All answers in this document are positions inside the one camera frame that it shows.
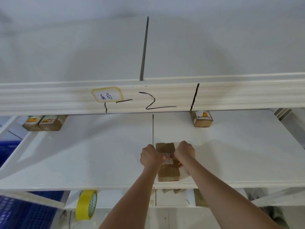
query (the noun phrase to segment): small cardboard box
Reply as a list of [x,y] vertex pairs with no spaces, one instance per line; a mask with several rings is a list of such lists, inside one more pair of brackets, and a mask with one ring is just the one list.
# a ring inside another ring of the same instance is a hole
[[44,116],[29,116],[26,122],[22,125],[26,130],[31,132],[42,131],[42,129],[38,126]]
[[[156,150],[162,154],[173,154],[175,151],[174,143],[157,143]],[[163,164],[158,173],[159,182],[179,181],[180,171],[178,161],[173,159],[172,164]]]
[[213,118],[209,111],[190,111],[195,127],[210,127]]
[[63,126],[68,115],[47,115],[39,123],[43,131],[58,131]]
[[209,207],[206,200],[200,193],[199,189],[194,189],[194,196],[195,196],[195,205],[201,207]]

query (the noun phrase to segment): blue crate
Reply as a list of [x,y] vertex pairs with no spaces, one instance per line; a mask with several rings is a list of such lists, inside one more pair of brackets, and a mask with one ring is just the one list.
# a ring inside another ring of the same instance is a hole
[[[0,167],[20,141],[0,142]],[[33,194],[60,201],[64,191],[34,191]],[[0,229],[48,229],[57,209],[0,196]]]

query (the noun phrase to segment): person's arm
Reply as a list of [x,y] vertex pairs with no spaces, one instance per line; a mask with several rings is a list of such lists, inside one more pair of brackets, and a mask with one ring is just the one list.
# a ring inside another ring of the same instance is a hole
[[261,209],[205,169],[191,144],[182,141],[174,156],[194,179],[222,229],[281,229]]
[[142,150],[140,162],[144,166],[142,174],[114,206],[99,229],[144,228],[150,195],[163,156],[153,145],[148,145]]

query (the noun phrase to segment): right forearm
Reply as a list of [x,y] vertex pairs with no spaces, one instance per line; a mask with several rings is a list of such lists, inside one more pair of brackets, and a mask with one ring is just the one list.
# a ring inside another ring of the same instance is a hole
[[205,169],[195,158],[177,157],[188,170],[223,229],[280,228],[262,210]]

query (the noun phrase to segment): yellow tape roll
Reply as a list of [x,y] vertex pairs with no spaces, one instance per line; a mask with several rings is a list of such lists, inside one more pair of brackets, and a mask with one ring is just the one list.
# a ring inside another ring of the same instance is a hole
[[94,215],[96,202],[97,191],[82,191],[76,205],[76,220],[90,220]]

